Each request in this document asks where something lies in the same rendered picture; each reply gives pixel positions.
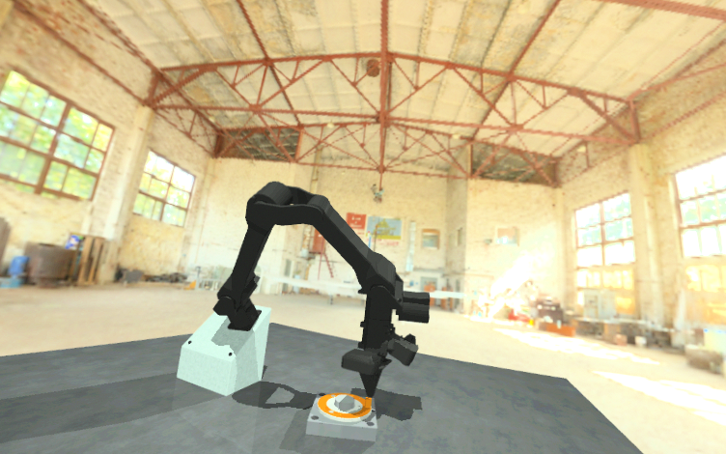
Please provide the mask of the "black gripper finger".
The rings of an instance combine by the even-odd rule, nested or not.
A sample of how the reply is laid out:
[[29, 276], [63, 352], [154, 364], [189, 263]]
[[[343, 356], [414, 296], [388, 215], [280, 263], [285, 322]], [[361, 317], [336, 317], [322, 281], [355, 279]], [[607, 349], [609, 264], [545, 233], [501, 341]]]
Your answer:
[[369, 397], [373, 397], [374, 396], [375, 389], [376, 389], [376, 385], [377, 385], [377, 378], [378, 378], [379, 371], [383, 370], [383, 368], [385, 366], [386, 365], [383, 365], [382, 364], [379, 367], [379, 370], [375, 374], [373, 374], [373, 375], [367, 375], [367, 374], [364, 374], [364, 373], [360, 373], [359, 372], [360, 377], [361, 377], [361, 380], [362, 380], [362, 383], [364, 384], [364, 387], [365, 387], [365, 391], [366, 391], [367, 396], [369, 396]]
[[[386, 366], [387, 366], [387, 365], [388, 365], [388, 364], [389, 364], [389, 363], [390, 363], [391, 361], [392, 361], [391, 359], [388, 359], [388, 358], [386, 358], [386, 359], [384, 359], [384, 360], [382, 361], [382, 364], [383, 364], [383, 365], [386, 365]], [[379, 382], [379, 379], [380, 379], [381, 373], [382, 373], [382, 370], [381, 370], [381, 371], [379, 371], [379, 374], [378, 374], [378, 378], [377, 378], [377, 384], [378, 384], [378, 382]], [[376, 389], [377, 389], [377, 385], [376, 385]], [[375, 393], [376, 393], [376, 389], [375, 389]], [[375, 393], [374, 393], [374, 395], [375, 395]]]

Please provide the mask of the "orange round plate with tab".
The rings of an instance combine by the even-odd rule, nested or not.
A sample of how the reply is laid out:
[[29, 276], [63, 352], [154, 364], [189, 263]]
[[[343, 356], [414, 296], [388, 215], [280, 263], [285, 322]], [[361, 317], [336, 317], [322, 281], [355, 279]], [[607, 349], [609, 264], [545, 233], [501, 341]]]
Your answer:
[[[354, 398], [354, 408], [351, 410], [341, 410], [334, 406], [335, 397], [340, 394], [347, 394]], [[358, 406], [361, 406], [358, 407]], [[330, 419], [342, 422], [354, 422], [364, 420], [371, 415], [372, 398], [366, 397], [366, 400], [349, 393], [331, 393], [324, 395], [318, 401], [319, 412]]]

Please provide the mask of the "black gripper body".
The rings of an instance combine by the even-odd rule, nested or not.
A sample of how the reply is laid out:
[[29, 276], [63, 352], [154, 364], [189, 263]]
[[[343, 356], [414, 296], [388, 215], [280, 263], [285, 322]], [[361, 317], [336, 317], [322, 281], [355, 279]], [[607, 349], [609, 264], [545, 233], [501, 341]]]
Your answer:
[[367, 375], [373, 375], [386, 359], [386, 355], [380, 354], [381, 345], [388, 330], [392, 330], [392, 320], [377, 320], [364, 316], [360, 322], [363, 327], [362, 341], [358, 342], [358, 348], [364, 351], [353, 349], [342, 355], [342, 368]]

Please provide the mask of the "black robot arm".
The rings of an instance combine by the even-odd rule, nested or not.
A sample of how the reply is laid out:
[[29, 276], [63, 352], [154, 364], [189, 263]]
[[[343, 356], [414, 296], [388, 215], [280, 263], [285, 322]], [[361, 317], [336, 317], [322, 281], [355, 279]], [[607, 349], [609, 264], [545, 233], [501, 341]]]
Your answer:
[[[249, 331], [257, 322], [262, 310], [256, 309], [250, 299], [261, 279], [255, 274], [255, 268], [272, 228], [295, 224], [313, 225], [353, 268], [362, 287], [357, 293], [367, 295], [365, 317], [392, 320], [393, 309], [396, 309], [399, 321], [429, 322], [430, 293], [404, 291], [404, 282], [395, 266], [370, 249], [325, 196], [271, 182], [248, 199], [245, 219], [248, 229], [236, 264], [217, 292], [218, 302], [212, 308], [218, 316], [228, 317], [228, 329]], [[414, 335], [409, 333], [403, 337], [393, 327], [385, 333], [380, 354], [390, 354], [408, 366], [418, 349]]]

